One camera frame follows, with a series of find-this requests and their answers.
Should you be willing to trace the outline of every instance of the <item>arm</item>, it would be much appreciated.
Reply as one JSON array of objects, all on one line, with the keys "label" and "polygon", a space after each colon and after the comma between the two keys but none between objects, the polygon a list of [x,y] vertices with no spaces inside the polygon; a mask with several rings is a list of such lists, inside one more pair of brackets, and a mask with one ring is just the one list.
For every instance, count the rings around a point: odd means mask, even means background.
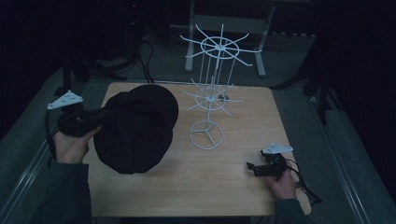
[{"label": "arm", "polygon": [[306,218],[300,202],[297,200],[295,181],[290,169],[276,180],[273,176],[266,176],[265,182],[276,197],[276,224],[306,224]]},{"label": "arm", "polygon": [[44,201],[30,220],[31,224],[92,223],[88,164],[82,164],[82,159],[88,152],[88,141],[98,131],[96,129],[81,138],[55,134],[57,161],[51,163],[50,184]]}]

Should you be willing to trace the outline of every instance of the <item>dark background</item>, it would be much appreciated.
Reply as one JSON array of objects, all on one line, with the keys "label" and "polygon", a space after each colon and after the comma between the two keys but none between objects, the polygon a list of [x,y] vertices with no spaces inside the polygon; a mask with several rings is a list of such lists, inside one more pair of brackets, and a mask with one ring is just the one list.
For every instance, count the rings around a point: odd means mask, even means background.
[{"label": "dark background", "polygon": [[[247,4],[228,1],[206,7],[206,13],[244,16]],[[316,35],[304,69],[330,72],[331,85],[349,115],[376,170],[393,199],[396,153],[396,6],[385,1],[272,1],[276,14],[271,35]],[[43,82],[71,55],[77,79],[87,81],[80,54],[108,59],[133,53],[143,22],[166,38],[169,24],[187,25],[189,1],[3,1],[0,20],[0,75],[3,116],[0,137],[19,117]],[[119,39],[128,31],[128,47]]]}]

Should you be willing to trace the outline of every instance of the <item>black hat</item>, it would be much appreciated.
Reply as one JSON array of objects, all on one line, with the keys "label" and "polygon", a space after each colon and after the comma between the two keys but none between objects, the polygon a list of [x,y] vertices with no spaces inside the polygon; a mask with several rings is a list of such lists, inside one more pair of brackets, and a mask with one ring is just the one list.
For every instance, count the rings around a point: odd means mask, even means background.
[{"label": "black hat", "polygon": [[170,147],[178,104],[166,88],[142,85],[111,97],[94,136],[99,159],[120,174],[145,173]]}]

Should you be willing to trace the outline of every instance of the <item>black object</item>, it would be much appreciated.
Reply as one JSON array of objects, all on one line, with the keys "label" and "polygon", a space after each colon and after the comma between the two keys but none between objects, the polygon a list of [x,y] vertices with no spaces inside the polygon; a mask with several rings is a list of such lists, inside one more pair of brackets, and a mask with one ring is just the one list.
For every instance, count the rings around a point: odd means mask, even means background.
[{"label": "black object", "polygon": [[247,168],[253,171],[255,176],[275,176],[279,179],[283,172],[288,168],[286,159],[280,153],[266,154],[262,152],[267,164],[256,166],[252,163],[247,162]]},{"label": "black object", "polygon": [[148,84],[110,98],[93,138],[99,159],[120,174],[145,173],[170,147],[178,104],[166,88]]},{"label": "black object", "polygon": [[105,111],[103,109],[84,112],[81,115],[66,112],[58,118],[58,129],[66,135],[81,137],[99,127],[104,118],[110,116],[111,112],[113,110]]}]

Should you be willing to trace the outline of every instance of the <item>metal stand leg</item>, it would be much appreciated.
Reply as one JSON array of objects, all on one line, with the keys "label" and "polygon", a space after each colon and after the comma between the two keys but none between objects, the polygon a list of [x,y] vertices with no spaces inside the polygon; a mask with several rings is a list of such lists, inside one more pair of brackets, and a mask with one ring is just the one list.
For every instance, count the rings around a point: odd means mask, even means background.
[{"label": "metal stand leg", "polygon": [[[265,22],[264,27],[262,29],[262,39],[260,41],[259,46],[257,48],[255,48],[254,50],[262,50],[262,47],[264,46],[265,39],[268,36],[268,30],[270,29],[271,20],[274,16],[275,9],[276,9],[276,7],[271,7],[270,12],[268,14],[267,21]],[[254,57],[256,59],[257,72],[259,73],[259,77],[265,77],[266,73],[265,73],[265,69],[264,69],[264,62],[262,60],[262,53],[257,52],[254,54]]]},{"label": "metal stand leg", "polygon": [[[190,5],[190,32],[189,32],[189,37],[190,39],[194,39],[194,1],[191,0],[191,5]],[[193,58],[191,55],[194,54],[194,44],[189,42],[189,47],[187,48],[187,58],[186,58],[186,67],[185,71],[186,72],[191,72],[192,71],[192,61]]]}]

